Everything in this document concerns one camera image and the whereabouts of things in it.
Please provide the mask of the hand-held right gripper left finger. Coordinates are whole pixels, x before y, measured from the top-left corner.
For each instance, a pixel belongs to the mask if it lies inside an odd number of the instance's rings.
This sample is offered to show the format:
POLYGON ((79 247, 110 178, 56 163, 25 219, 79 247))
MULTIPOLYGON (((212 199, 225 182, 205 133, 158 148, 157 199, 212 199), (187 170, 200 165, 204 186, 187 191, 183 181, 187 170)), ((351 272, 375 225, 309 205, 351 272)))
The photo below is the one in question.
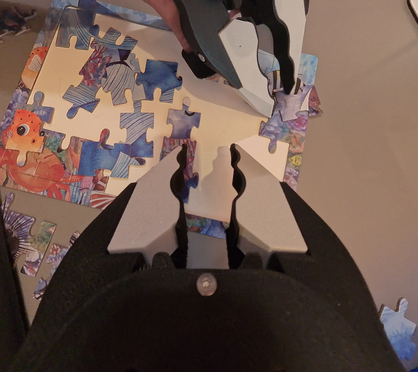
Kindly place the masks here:
POLYGON ((188 237, 184 202, 187 146, 178 146, 140 177, 123 212, 108 252, 142 253, 151 263, 158 252, 172 255, 176 267, 187 264, 188 237))

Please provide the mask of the sea print puzzle tray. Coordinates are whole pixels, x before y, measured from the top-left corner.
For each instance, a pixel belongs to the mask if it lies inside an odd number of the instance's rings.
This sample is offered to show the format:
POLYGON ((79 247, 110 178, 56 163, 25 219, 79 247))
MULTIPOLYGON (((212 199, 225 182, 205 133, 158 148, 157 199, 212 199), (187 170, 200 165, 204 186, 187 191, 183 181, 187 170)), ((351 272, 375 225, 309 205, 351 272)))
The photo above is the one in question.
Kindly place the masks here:
MULTIPOLYGON (((105 92, 101 85, 96 93, 100 101, 92 113, 80 108, 73 118, 67 118, 67 111, 73 104, 62 96, 68 87, 77 87, 81 83, 83 76, 79 72, 94 50, 91 47, 94 37, 91 37, 86 51, 75 48, 76 36, 70 38, 70 47, 56 46, 61 16, 66 7, 94 11, 94 25, 99 26, 99 37, 103 37, 109 28, 114 28, 121 33, 116 40, 117 45, 123 42, 125 36, 136 39, 138 43, 132 53, 139 61, 140 72, 145 71, 147 59, 168 61, 178 63, 176 74, 182 77, 181 89, 174 90, 172 103, 159 101, 160 88, 154 90, 153 101, 141 100, 140 111, 154 114, 153 128, 149 127, 146 131, 146 140, 153 141, 153 157, 142 157, 145 160, 142 166, 130 165, 127 178, 111 177, 111 170, 104 169, 104 175, 109 177, 104 192, 81 192, 80 188, 69 186, 69 202, 105 208, 130 182, 136 181, 157 164, 163 138, 169 138, 173 129, 172 124, 166 123, 168 111, 181 110, 185 97, 191 101, 189 111, 201 113, 199 128, 193 127, 190 137, 191 141, 196 141, 192 172, 199 174, 199 182, 196 188, 190 188, 191 197, 186 203, 189 212, 223 221, 229 219, 229 202, 233 192, 232 187, 224 189, 224 186, 231 180, 232 170, 228 163, 223 162, 227 159, 223 152, 231 143, 239 143, 279 180, 296 187, 301 153, 290 153, 290 144, 282 141, 277 142, 275 153, 269 152, 270 139, 259 135, 261 122, 268 121, 266 117, 250 108, 228 85, 195 78, 182 60, 174 35, 163 29, 160 19, 95 0, 52 1, 44 29, 36 40, 15 90, 25 89, 28 97, 24 103, 27 104, 33 103, 36 92, 43 92, 42 105, 54 109, 50 123, 45 122, 41 126, 45 135, 39 153, 47 148, 63 165, 64 159, 57 155, 62 151, 58 148, 65 150, 71 136, 99 142, 103 129, 109 130, 107 145, 125 143, 127 130, 120 128, 120 114, 134 111, 131 90, 125 90, 126 103, 113 105, 110 92, 105 92)), ((302 54, 301 61, 305 85, 313 85, 317 58, 302 54)))

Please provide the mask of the striped purple puzzle piece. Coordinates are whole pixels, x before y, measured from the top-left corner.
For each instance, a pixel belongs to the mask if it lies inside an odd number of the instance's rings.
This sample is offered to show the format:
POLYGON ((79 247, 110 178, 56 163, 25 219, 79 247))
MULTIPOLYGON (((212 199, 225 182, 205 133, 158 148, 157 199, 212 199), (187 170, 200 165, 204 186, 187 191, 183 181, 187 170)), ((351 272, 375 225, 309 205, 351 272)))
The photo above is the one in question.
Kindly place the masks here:
POLYGON ((308 115, 319 115, 323 111, 320 108, 320 100, 314 85, 303 86, 297 94, 285 94, 277 90, 274 93, 283 121, 294 120, 300 111, 308 111, 308 115))

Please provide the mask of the blue watercolour puzzle piece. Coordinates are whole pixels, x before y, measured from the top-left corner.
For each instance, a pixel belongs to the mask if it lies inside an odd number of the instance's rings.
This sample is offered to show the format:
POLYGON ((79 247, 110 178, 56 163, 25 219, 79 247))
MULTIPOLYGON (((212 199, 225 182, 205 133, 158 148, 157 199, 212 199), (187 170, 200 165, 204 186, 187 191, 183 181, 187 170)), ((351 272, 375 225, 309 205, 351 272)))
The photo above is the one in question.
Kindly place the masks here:
POLYGON ((129 166, 142 166, 143 158, 131 158, 131 145, 115 143, 114 146, 106 144, 109 130, 103 129, 100 141, 94 142, 84 139, 82 142, 78 175, 94 176, 96 170, 111 170, 111 177, 127 178, 129 166))

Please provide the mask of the whale eye puzzle piece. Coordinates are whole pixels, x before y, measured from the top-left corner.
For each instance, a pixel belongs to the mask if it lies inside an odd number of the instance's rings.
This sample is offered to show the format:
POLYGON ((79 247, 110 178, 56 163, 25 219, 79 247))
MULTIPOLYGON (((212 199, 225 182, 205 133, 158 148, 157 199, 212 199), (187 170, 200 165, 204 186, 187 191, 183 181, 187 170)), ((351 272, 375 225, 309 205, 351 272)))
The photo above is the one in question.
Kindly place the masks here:
POLYGON ((182 109, 169 109, 167 124, 172 124, 170 139, 189 139, 193 127, 199 128, 201 113, 190 112, 190 98, 183 99, 182 109))

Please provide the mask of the dark blue puzzle piece with eye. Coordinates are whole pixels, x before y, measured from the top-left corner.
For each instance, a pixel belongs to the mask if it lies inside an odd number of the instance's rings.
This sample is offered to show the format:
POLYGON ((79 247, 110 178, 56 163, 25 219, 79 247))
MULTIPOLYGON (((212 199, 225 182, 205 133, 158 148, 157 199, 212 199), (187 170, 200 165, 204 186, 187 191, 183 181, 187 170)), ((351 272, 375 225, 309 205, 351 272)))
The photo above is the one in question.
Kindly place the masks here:
POLYGON ((161 89, 159 101, 172 103, 174 90, 181 89, 182 77, 177 76, 178 63, 147 59, 145 71, 138 72, 135 76, 137 85, 143 85, 145 100, 154 100, 154 90, 161 89))

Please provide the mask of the striped dark blue puzzle piece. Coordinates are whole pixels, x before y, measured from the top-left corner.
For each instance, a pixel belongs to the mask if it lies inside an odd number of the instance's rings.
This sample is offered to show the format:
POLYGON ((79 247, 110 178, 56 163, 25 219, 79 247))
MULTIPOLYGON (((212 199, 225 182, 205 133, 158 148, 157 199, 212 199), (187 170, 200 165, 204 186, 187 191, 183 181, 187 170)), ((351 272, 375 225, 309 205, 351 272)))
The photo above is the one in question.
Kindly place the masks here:
POLYGON ((130 157, 153 157, 153 141, 146 140, 147 129, 153 128, 154 114, 142 113, 141 101, 134 101, 133 113, 120 114, 120 128, 127 130, 125 144, 131 146, 130 157))

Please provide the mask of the pale striped puzzle piece with fin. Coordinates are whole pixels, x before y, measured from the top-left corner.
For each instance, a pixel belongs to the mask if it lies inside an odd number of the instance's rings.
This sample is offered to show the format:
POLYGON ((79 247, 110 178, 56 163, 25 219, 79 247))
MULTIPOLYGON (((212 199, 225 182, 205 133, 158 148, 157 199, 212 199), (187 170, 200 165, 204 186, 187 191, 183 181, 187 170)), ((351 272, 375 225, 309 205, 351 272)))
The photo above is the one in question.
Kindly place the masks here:
POLYGON ((132 92, 133 101, 145 99, 145 91, 135 82, 140 72, 139 61, 130 50, 118 49, 116 61, 105 65, 106 74, 102 77, 102 89, 110 92, 113 105, 126 103, 125 90, 132 92))

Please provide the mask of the coral and purple puzzle piece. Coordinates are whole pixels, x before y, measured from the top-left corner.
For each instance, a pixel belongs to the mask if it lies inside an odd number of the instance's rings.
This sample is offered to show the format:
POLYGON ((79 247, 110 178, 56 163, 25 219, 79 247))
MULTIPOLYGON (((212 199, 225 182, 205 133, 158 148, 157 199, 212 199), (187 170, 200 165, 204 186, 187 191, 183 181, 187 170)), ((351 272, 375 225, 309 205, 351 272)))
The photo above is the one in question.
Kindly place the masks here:
POLYGON ((102 77, 107 75, 106 64, 110 63, 112 55, 109 55, 107 47, 96 41, 92 41, 91 47, 94 50, 79 75, 83 76, 81 84, 97 91, 101 86, 102 77))

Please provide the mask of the striped fish puzzle piece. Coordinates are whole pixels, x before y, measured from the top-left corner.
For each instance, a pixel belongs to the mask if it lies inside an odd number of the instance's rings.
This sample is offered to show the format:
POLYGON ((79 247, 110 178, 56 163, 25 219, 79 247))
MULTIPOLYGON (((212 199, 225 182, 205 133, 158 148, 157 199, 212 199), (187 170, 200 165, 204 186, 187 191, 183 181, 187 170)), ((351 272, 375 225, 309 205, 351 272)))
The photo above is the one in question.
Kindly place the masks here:
MULTIPOLYGON (((258 50, 258 61, 261 70, 269 79, 269 93, 274 95, 276 92, 284 91, 283 83, 280 79, 280 66, 278 59, 271 53, 258 50)), ((303 63, 300 61, 298 76, 295 82, 294 94, 298 94, 305 86, 303 63)))

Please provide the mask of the purple pink coral puzzle piece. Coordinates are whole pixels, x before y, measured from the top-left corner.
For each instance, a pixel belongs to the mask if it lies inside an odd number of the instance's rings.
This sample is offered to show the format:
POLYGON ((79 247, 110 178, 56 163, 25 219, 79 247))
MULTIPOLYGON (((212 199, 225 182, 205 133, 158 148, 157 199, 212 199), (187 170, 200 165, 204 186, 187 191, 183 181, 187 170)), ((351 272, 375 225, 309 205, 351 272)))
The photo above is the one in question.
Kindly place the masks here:
POLYGON ((269 138, 270 153, 275 153, 278 141, 289 143, 290 153, 302 153, 308 123, 308 111, 300 111, 294 120, 283 121, 279 110, 267 122, 261 122, 259 135, 269 138))

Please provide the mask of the crab claw puzzle piece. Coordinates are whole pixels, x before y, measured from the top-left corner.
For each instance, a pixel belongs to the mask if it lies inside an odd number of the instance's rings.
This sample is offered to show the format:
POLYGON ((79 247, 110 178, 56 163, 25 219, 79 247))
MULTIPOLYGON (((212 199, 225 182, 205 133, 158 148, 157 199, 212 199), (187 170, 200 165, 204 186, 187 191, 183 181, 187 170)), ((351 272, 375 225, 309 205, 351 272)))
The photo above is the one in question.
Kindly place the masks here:
POLYGON ((71 136, 69 145, 65 150, 58 148, 58 151, 62 152, 57 155, 64 159, 64 178, 69 180, 69 186, 80 188, 81 192, 104 192, 109 177, 104 175, 103 169, 95 170, 93 176, 81 176, 78 174, 83 141, 84 139, 80 137, 71 136))

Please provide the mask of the purple urchin puzzle piece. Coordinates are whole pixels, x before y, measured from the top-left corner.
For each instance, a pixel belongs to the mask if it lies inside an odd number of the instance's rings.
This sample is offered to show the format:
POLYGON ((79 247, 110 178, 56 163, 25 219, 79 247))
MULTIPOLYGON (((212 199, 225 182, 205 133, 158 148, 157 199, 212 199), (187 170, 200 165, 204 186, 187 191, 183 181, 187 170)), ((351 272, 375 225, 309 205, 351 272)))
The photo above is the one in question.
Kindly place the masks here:
POLYGON ((8 193, 1 206, 9 252, 13 263, 16 263, 21 255, 25 255, 20 272, 34 277, 38 273, 56 224, 42 221, 39 230, 31 233, 35 218, 12 211, 10 206, 13 200, 14 194, 8 193))

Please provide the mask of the striped puzzle piece with tail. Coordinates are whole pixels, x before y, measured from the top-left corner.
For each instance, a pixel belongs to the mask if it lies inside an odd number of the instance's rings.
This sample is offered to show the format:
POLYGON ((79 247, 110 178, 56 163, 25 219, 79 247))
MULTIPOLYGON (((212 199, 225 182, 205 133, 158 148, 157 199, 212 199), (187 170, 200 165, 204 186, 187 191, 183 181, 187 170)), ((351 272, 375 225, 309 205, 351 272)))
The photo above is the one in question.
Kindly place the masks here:
POLYGON ((62 96, 63 99, 73 104, 67 111, 67 118, 73 118, 80 108, 92 113, 100 101, 100 99, 96 98, 98 90, 98 86, 90 87, 83 83, 80 83, 77 87, 68 87, 62 96))

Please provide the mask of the joined blue purple puzzle pieces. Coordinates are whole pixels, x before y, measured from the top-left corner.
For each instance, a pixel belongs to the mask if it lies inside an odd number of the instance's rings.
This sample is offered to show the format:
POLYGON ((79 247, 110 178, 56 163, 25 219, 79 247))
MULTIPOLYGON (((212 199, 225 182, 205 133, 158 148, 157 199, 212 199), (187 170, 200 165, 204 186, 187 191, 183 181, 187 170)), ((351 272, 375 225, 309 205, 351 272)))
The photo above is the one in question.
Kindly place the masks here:
POLYGON ((29 19, 37 15, 36 9, 31 9, 29 12, 24 12, 18 9, 16 5, 8 8, 3 8, 0 11, 0 44, 4 44, 4 38, 8 35, 22 35, 31 32, 27 24, 29 19))

